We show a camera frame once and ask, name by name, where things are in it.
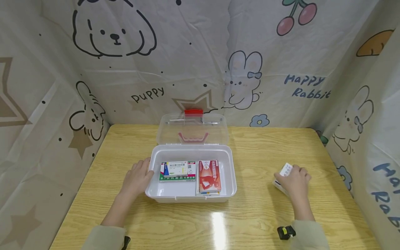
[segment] beige sleeve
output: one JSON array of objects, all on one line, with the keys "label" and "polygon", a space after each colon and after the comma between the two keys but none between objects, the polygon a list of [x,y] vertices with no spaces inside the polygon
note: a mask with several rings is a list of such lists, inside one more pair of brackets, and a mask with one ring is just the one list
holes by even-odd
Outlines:
[{"label": "beige sleeve", "polygon": [[95,226],[81,250],[121,250],[125,229],[115,226]]},{"label": "beige sleeve", "polygon": [[324,230],[317,222],[295,220],[292,227],[296,236],[291,239],[291,250],[329,250]]}]

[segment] table surface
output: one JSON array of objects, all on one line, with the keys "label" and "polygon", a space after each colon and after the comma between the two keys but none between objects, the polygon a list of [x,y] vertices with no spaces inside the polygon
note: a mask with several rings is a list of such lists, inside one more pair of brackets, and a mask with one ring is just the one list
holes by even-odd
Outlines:
[{"label": "table surface", "polygon": [[[51,250],[80,249],[99,225],[134,162],[157,145],[156,125],[113,125]],[[288,249],[276,228],[293,220],[288,198],[272,185],[288,162],[312,175],[309,197],[331,249],[379,249],[316,132],[308,128],[229,127],[238,191],[225,203],[160,204],[140,196],[126,221],[128,249]]]}]

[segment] white plastic box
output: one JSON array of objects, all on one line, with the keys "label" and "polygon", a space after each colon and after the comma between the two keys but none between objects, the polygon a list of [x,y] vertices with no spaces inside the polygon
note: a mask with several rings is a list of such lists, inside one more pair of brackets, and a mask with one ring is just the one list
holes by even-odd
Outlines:
[{"label": "white plastic box", "polygon": [[[166,114],[158,128],[149,170],[154,176],[146,195],[160,203],[225,202],[237,190],[225,117],[220,114]],[[196,182],[159,182],[161,162],[218,160],[219,196],[196,196]]]}]

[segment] person's right hand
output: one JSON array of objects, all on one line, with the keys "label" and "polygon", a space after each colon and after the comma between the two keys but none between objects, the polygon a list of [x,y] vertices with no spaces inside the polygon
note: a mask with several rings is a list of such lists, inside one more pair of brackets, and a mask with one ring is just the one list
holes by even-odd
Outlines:
[{"label": "person's right hand", "polygon": [[149,163],[150,158],[146,158],[144,161],[140,160],[133,164],[132,169],[126,173],[120,191],[121,195],[134,200],[146,190],[154,174],[154,171],[148,171]]},{"label": "person's right hand", "polygon": [[288,176],[281,176],[279,173],[275,173],[274,176],[291,198],[308,198],[308,182],[311,180],[311,175],[308,174],[305,168],[293,165],[292,171]]}]

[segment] transparent lid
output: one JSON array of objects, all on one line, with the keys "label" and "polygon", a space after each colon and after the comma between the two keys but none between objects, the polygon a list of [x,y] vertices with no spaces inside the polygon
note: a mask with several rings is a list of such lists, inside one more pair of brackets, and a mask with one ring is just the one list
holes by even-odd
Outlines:
[{"label": "transparent lid", "polygon": [[157,133],[158,144],[225,144],[229,142],[221,114],[165,114]]}]

